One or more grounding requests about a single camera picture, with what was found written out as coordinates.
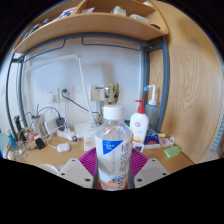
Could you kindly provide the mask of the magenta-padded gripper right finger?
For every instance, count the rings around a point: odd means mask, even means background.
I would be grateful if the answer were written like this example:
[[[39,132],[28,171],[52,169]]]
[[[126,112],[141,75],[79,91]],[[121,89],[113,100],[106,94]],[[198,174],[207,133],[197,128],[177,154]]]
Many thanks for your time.
[[[130,189],[146,186],[168,175],[169,172],[156,158],[148,159],[138,150],[132,150],[129,169]]]

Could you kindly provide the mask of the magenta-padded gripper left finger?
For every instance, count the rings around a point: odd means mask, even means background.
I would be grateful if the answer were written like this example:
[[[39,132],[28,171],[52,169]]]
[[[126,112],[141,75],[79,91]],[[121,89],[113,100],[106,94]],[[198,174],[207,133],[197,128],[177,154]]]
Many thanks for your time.
[[[98,186],[96,149],[89,150],[79,159],[71,158],[60,170],[59,176],[81,187],[96,189]]]

